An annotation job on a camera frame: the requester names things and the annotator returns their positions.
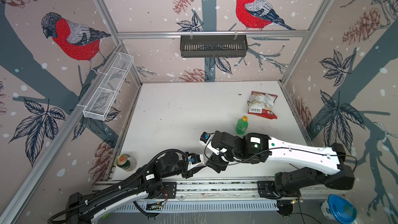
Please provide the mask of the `green plastic bottle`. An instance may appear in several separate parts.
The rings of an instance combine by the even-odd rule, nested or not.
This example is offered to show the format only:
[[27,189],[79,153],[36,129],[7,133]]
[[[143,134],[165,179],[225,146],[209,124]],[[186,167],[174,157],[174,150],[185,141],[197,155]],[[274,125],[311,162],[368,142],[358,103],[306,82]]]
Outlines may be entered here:
[[243,135],[243,134],[245,134],[247,128],[248,128],[248,121],[247,122],[243,122],[241,120],[241,118],[238,119],[236,127],[235,127],[236,133],[239,134],[239,135]]

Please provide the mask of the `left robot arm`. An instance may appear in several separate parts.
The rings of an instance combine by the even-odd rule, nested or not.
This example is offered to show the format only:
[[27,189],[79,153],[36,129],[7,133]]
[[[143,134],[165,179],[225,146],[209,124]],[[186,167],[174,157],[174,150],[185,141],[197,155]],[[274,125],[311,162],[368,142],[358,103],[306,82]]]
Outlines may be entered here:
[[192,177],[206,166],[204,155],[167,149],[155,155],[133,175],[104,190],[72,194],[66,210],[51,216],[49,224],[94,224],[100,218],[131,202],[158,197],[162,179],[174,175]]

